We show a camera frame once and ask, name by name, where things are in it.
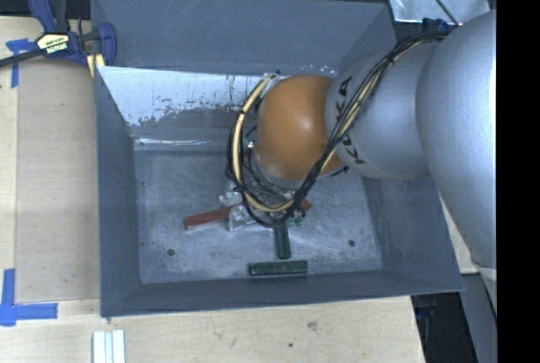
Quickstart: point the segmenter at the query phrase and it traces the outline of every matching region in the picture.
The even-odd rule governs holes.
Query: gray box
[[[262,73],[334,77],[395,45],[387,7],[323,0],[91,0],[116,27],[115,67],[95,75],[101,314],[271,306],[462,289],[435,186],[353,172],[320,179],[290,229],[309,273],[250,277],[276,260],[273,234],[216,209],[236,112]]]

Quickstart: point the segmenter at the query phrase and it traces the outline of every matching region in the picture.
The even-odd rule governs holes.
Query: black bar
[[[278,251],[279,259],[289,259],[291,257],[289,227],[286,223],[281,224],[273,229],[273,234],[276,238],[276,250]]]
[[[250,263],[250,276],[268,276],[270,274],[306,274],[308,263],[306,260],[277,261],[275,263]]]
[[[48,33],[50,35],[61,34],[61,33]],[[92,31],[86,35],[81,35],[79,37],[81,43],[93,41],[100,38],[99,31]],[[38,57],[41,55],[41,49],[34,49],[33,51],[23,52],[22,54],[17,54],[16,56],[6,57],[0,60],[0,68],[4,66],[9,66],[15,64],[16,62],[23,62],[24,60],[30,60],[31,58]]]

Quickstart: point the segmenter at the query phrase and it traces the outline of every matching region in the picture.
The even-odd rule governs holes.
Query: black cable
[[[334,129],[332,130],[332,133],[328,139],[327,146],[321,158],[313,165],[307,177],[304,179],[304,181],[300,185],[300,187],[294,192],[292,204],[287,209],[285,209],[278,217],[272,217],[270,214],[267,214],[267,216],[271,219],[270,223],[265,222],[264,220],[257,217],[257,215],[253,212],[251,205],[246,199],[246,192],[249,192],[247,187],[243,185],[242,183],[240,183],[240,181],[235,181],[235,184],[239,187],[239,190],[241,191],[242,203],[244,204],[244,207],[246,208],[247,213],[257,223],[267,228],[277,228],[280,225],[282,225],[287,219],[294,216],[294,213],[298,211],[298,209],[301,208],[300,204],[305,199],[305,196],[311,190],[313,185],[316,183],[316,179],[321,173],[321,170],[324,164],[326,163],[328,157],[330,156],[330,154],[333,154],[335,148],[339,145],[339,143],[341,143],[348,136],[349,132],[352,130],[354,125],[359,121],[359,119],[364,115],[365,111],[370,106],[373,100],[374,94],[379,86],[379,83],[382,80],[384,74],[387,72],[387,70],[394,64],[394,62],[403,53],[423,43],[427,43],[431,41],[440,41],[446,36],[446,34],[447,32],[428,33],[428,34],[416,35],[412,38],[402,41],[398,43],[394,47],[394,49],[392,49],[392,51],[386,54],[384,58],[382,58],[370,70],[368,75],[363,79],[362,83],[360,83],[360,86],[354,91],[347,105],[345,105],[345,107],[343,108],[339,116],[339,119],[337,121],[337,124],[334,126]],[[360,95],[363,93],[363,91],[367,88],[368,84],[371,82],[373,82],[374,85],[371,89],[370,94],[364,97],[364,99],[359,100]],[[346,120],[348,120],[348,117],[352,115],[351,112],[357,112],[357,114],[355,115],[355,118],[353,122],[351,123],[350,127],[348,127],[347,130],[343,132],[343,127],[345,124],[347,124]],[[243,161],[243,156],[241,156],[241,158],[242,158],[242,164],[240,168],[243,168],[245,166],[244,161]],[[275,185],[273,185],[273,183],[271,183],[270,181],[267,181],[267,183],[275,187]],[[257,196],[253,195],[252,192],[249,192],[249,193],[259,203],[263,203]]]

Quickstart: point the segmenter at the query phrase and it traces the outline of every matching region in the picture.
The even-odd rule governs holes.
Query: blue clamp
[[[2,302],[0,303],[0,326],[13,327],[19,320],[56,319],[58,303],[16,305],[15,269],[4,270]]]
[[[28,39],[17,39],[15,41],[7,41],[6,46],[16,56],[20,52],[33,51],[37,46],[33,41]],[[16,62],[11,71],[11,88],[14,89],[19,85],[19,64]]]
[[[43,33],[62,33],[69,37],[69,48],[63,52],[43,53],[46,58],[61,58],[75,62],[85,68],[88,67],[89,53],[84,50],[78,36],[69,31],[66,20],[67,0],[28,0],[32,16],[40,21]],[[107,66],[110,66],[116,57],[116,34],[112,24],[98,25],[101,38],[101,55]]]

